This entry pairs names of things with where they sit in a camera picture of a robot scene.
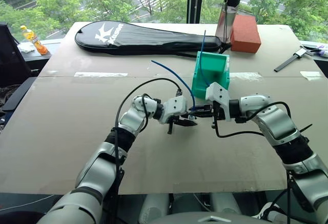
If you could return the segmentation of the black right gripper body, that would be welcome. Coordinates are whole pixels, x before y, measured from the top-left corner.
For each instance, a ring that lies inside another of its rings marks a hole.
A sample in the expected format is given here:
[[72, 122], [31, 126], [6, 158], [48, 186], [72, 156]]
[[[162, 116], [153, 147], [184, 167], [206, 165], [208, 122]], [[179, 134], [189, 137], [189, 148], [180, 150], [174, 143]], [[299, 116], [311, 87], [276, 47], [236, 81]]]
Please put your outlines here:
[[223, 108], [220, 106], [220, 104], [216, 101], [213, 101], [212, 104], [213, 109], [213, 123], [212, 128], [217, 129], [218, 128], [218, 121], [225, 120], [225, 114]]

